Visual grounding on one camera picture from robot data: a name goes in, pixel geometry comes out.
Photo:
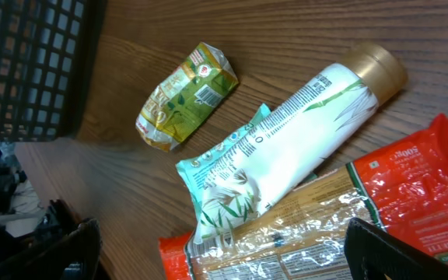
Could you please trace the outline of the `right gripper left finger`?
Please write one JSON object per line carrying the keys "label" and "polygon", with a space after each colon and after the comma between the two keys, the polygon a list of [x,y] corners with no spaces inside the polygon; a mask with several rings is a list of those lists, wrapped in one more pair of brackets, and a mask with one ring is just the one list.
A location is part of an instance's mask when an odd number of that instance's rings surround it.
{"label": "right gripper left finger", "polygon": [[87,219],[62,238],[0,262],[0,279],[94,279],[101,247],[100,225],[96,219]]}

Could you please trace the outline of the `orange spaghetti packet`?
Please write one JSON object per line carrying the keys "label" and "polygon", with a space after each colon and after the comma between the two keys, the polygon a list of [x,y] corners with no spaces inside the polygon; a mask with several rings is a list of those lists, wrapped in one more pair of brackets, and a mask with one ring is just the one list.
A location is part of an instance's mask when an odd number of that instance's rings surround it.
{"label": "orange spaghetti packet", "polygon": [[263,216],[197,245],[162,238],[168,279],[349,279],[345,233],[365,220],[448,264],[448,118],[296,187]]}

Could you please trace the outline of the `green tea carton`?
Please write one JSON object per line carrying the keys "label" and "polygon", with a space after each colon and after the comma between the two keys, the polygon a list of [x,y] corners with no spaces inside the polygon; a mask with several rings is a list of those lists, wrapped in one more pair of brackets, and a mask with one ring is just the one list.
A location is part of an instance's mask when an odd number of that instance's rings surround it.
{"label": "green tea carton", "polygon": [[238,84],[223,52],[201,42],[153,90],[135,126],[147,144],[169,152],[191,136]]}

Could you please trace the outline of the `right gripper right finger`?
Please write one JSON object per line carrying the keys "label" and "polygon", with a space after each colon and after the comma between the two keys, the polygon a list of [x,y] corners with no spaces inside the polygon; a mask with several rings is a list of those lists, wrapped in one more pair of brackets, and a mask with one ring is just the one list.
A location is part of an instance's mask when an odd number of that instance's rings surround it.
{"label": "right gripper right finger", "polygon": [[359,219],[349,221],[345,257],[354,279],[448,280],[448,265]]}

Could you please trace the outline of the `white tube gold cap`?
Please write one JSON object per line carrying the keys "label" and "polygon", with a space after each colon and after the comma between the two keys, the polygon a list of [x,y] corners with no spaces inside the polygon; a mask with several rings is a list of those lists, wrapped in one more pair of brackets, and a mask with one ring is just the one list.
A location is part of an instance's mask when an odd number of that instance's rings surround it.
{"label": "white tube gold cap", "polygon": [[373,43],[320,71],[216,160],[205,176],[194,243],[270,210],[407,80],[403,64]]}

